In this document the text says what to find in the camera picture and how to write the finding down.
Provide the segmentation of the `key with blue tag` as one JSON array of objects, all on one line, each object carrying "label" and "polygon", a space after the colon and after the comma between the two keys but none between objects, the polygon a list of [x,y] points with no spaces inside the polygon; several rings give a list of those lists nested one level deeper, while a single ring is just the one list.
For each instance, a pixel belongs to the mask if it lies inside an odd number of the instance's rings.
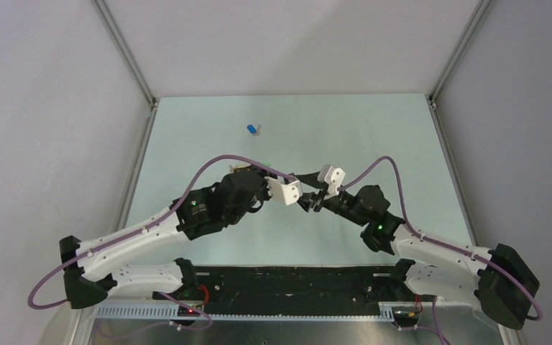
[{"label": "key with blue tag", "polygon": [[247,130],[248,132],[253,135],[253,136],[258,136],[260,135],[260,129],[261,129],[261,126],[260,125],[253,125],[253,124],[248,124],[247,125]]}]

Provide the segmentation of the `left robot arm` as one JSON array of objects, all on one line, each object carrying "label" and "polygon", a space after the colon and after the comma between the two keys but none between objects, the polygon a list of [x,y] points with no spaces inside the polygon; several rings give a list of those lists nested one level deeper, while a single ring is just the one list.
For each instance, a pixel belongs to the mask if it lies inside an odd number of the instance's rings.
[{"label": "left robot arm", "polygon": [[221,182],[190,191],[170,206],[120,234],[81,241],[60,240],[66,300],[73,309],[88,308],[109,297],[154,298],[159,292],[190,299],[198,290],[190,260],[145,265],[134,259],[166,244],[182,244],[237,224],[270,199],[268,180],[275,174],[246,167]]}]

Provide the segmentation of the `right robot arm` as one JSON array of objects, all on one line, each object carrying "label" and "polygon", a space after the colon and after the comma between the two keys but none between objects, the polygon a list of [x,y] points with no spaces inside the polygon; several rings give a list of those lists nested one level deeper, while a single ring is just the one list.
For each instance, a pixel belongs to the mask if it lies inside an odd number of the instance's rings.
[{"label": "right robot arm", "polygon": [[298,204],[305,211],[326,209],[363,227],[360,234],[373,252],[399,256],[389,276],[390,294],[398,300],[411,295],[432,295],[466,303],[494,322],[514,330],[526,321],[540,283],[512,247],[464,245],[420,230],[388,211],[390,202],[378,185],[365,185],[352,195],[341,188],[340,169],[296,175],[304,193]]}]

